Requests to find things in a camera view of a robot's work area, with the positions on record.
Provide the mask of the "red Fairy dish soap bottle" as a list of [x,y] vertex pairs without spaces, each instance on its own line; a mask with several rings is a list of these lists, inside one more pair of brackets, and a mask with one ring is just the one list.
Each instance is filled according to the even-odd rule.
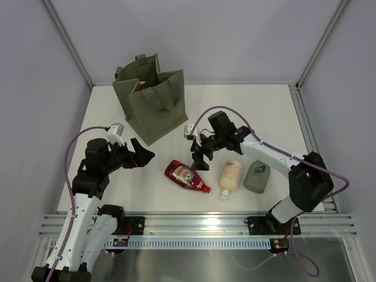
[[197,172],[177,160],[172,160],[169,163],[164,171],[164,175],[184,189],[207,194],[211,192],[211,188],[205,184]]

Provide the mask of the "cream lotion bottle white cap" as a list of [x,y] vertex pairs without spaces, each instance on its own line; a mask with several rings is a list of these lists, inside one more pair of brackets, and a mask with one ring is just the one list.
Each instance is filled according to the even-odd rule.
[[228,160],[220,175],[220,199],[227,200],[237,190],[243,165],[238,160]]

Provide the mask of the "grey-green pump soap bottle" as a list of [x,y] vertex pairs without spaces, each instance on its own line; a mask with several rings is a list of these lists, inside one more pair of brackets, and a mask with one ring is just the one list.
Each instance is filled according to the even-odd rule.
[[266,189],[269,177],[270,166],[260,160],[256,160],[249,167],[243,186],[253,193],[262,194]]

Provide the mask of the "dark red dish soap bottle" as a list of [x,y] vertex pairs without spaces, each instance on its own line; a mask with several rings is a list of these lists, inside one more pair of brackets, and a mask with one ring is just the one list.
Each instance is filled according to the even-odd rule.
[[139,82],[139,88],[140,88],[140,90],[146,89],[146,82],[145,81],[140,81]]

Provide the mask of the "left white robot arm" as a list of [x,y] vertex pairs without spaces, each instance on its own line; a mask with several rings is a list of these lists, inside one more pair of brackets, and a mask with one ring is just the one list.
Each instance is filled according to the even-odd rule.
[[32,281],[90,281],[95,261],[112,234],[127,228],[124,208],[101,204],[109,176],[116,170],[145,167],[155,154],[137,139],[133,150],[106,139],[90,140],[70,186],[71,208],[46,263],[35,267]]

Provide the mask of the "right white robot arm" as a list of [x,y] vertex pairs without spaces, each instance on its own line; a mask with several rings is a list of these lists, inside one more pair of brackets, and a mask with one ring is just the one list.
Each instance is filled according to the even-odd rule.
[[197,123],[184,127],[185,138],[193,142],[193,170],[208,171],[204,159],[212,160],[214,152],[227,149],[265,163],[288,180],[288,196],[275,204],[262,221],[268,232],[292,229],[294,217],[313,211],[333,190],[332,178],[318,153],[302,155],[274,145],[258,137],[249,124],[236,127],[222,110],[209,116],[208,121],[213,129],[210,136],[200,133]]

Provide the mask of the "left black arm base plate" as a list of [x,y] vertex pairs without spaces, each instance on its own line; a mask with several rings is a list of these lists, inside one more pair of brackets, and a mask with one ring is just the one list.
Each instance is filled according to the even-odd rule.
[[125,216],[124,218],[117,219],[117,228],[112,233],[113,235],[130,235],[141,236],[144,234],[145,217],[142,216]]

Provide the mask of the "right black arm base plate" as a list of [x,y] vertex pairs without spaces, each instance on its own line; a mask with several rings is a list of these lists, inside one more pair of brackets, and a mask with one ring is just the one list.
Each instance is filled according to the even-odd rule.
[[286,223],[280,223],[273,217],[268,216],[249,216],[244,219],[249,229],[249,235],[281,235],[293,233],[301,234],[299,221],[290,219]]

